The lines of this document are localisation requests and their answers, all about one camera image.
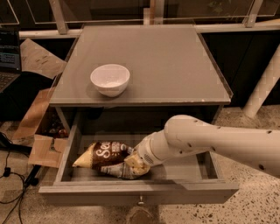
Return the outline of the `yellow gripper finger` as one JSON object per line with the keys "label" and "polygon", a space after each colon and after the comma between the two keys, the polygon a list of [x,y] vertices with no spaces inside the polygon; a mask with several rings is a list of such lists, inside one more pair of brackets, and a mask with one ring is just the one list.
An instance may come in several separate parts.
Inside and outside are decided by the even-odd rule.
{"label": "yellow gripper finger", "polygon": [[145,164],[136,153],[132,153],[131,155],[127,156],[124,159],[124,162],[136,175],[144,175],[150,170],[150,167]]}

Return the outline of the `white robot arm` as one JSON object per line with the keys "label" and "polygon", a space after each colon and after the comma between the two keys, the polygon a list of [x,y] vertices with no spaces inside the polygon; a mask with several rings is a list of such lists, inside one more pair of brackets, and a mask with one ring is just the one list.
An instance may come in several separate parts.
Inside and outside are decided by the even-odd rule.
{"label": "white robot arm", "polygon": [[212,151],[271,176],[280,176],[280,131],[222,127],[189,115],[171,117],[159,132],[146,136],[125,163],[144,173],[179,157]]}

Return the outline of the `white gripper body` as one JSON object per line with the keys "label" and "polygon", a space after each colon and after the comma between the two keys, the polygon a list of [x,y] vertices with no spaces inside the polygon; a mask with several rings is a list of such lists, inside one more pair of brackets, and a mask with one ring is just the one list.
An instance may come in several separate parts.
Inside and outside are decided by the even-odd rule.
{"label": "white gripper body", "polygon": [[178,157],[180,149],[167,142],[161,130],[146,136],[137,146],[137,155],[149,166],[161,165],[165,160]]}

